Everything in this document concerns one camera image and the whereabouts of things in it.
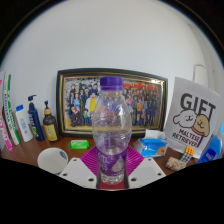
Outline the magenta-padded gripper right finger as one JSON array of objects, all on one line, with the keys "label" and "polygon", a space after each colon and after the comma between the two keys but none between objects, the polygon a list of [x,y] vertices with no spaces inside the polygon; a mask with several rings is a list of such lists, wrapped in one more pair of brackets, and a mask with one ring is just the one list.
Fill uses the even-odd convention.
[{"label": "magenta-padded gripper right finger", "polygon": [[144,158],[135,149],[128,148],[125,174],[126,189],[140,188],[165,176],[166,174],[153,158]]}]

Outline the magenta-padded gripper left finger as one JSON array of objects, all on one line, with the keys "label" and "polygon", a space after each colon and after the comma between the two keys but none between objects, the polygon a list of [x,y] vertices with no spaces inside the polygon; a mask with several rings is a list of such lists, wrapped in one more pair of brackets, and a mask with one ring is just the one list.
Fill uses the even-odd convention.
[{"label": "magenta-padded gripper left finger", "polygon": [[72,158],[60,177],[84,188],[98,189],[100,176],[97,147],[92,147],[80,158]]}]

